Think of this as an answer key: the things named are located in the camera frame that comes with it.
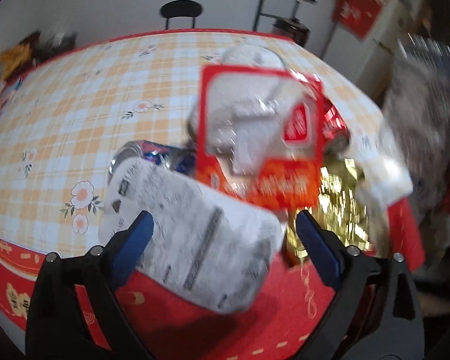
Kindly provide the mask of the brown electric pressure cooker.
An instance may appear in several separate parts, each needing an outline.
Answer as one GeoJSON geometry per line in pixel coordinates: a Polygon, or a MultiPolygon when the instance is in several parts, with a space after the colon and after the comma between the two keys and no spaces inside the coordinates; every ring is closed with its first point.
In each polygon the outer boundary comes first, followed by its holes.
{"type": "Polygon", "coordinates": [[[272,33],[292,39],[300,47],[305,47],[310,30],[297,18],[277,18],[273,24],[272,33]]]}

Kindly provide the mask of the red clear-window snack bag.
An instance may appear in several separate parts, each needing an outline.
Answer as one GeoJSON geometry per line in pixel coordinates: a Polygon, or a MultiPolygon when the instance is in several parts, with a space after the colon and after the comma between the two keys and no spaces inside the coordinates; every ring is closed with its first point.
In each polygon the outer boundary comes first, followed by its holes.
{"type": "Polygon", "coordinates": [[[315,74],[204,67],[196,106],[196,179],[271,211],[315,206],[323,102],[323,83],[315,74]]]}

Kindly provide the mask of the white refrigerator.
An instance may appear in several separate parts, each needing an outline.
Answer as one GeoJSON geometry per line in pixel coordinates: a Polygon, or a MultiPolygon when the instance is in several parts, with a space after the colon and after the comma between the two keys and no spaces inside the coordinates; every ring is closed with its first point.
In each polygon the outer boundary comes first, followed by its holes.
{"type": "Polygon", "coordinates": [[[372,29],[359,39],[334,23],[322,60],[366,95],[377,98],[389,83],[398,38],[412,30],[424,0],[385,0],[372,29]]]}

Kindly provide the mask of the snack pile at table end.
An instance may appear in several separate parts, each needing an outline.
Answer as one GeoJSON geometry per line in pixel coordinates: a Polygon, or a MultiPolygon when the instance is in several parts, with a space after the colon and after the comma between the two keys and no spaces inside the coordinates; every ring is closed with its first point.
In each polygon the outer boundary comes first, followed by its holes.
{"type": "Polygon", "coordinates": [[[56,33],[45,35],[36,30],[0,54],[0,113],[7,96],[7,86],[19,86],[20,76],[28,70],[58,55],[74,49],[78,34],[56,33]]]}

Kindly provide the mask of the black metal rack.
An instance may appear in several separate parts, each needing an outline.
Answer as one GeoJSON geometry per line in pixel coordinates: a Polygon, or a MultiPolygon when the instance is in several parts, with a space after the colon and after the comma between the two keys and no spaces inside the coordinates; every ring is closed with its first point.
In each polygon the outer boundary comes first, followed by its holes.
{"type": "Polygon", "coordinates": [[[297,15],[299,0],[258,0],[252,30],[270,33],[279,18],[291,19],[297,15]]]}

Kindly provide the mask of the crushed blue drink can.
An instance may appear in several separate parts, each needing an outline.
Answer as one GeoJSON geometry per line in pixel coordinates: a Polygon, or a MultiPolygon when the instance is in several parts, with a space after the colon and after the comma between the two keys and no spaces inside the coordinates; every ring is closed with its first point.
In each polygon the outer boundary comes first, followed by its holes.
{"type": "Polygon", "coordinates": [[[146,140],[128,141],[118,149],[110,161],[108,182],[111,181],[118,166],[128,158],[142,158],[167,170],[194,177],[197,155],[195,150],[189,148],[146,140]]]}

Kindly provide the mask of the white printed paper packet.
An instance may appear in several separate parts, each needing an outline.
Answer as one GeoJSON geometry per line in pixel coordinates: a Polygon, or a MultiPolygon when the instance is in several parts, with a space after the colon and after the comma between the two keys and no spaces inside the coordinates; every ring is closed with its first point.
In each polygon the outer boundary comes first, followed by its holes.
{"type": "Polygon", "coordinates": [[[128,158],[105,195],[100,243],[127,230],[142,211],[153,217],[153,233],[136,264],[139,272],[216,313],[249,309],[283,242],[274,213],[128,158]]]}

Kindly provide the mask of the white crumpled tissue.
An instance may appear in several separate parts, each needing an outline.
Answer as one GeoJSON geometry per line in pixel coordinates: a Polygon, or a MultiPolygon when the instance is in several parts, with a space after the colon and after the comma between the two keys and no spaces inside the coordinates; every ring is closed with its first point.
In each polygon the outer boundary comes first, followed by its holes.
{"type": "Polygon", "coordinates": [[[360,203],[382,211],[409,197],[413,182],[392,129],[382,124],[373,135],[353,139],[355,159],[362,168],[364,180],[358,183],[360,203]]]}

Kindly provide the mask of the gold foil wrapper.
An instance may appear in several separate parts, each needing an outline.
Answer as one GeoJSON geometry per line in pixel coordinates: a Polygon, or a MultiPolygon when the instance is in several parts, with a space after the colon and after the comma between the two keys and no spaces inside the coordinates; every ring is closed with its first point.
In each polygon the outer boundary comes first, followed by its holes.
{"type": "Polygon", "coordinates": [[[363,170],[353,159],[325,158],[320,169],[318,203],[307,210],[344,245],[368,251],[371,243],[367,209],[355,197],[355,189],[363,180],[363,170]]]}

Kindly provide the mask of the red hanging calendar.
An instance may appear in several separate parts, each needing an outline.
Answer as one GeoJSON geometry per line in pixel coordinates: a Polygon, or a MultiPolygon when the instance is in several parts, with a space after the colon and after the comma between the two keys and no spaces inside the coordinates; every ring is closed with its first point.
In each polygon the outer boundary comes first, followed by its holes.
{"type": "Polygon", "coordinates": [[[359,39],[372,29],[385,0],[336,0],[333,21],[344,26],[359,39]]]}

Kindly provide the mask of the crushed red drink can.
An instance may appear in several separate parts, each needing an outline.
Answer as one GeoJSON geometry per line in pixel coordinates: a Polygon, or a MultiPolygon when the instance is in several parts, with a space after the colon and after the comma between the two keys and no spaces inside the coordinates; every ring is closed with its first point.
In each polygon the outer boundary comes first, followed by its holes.
{"type": "Polygon", "coordinates": [[[327,97],[323,100],[323,112],[323,152],[337,155],[349,147],[350,131],[337,108],[327,97]]]}

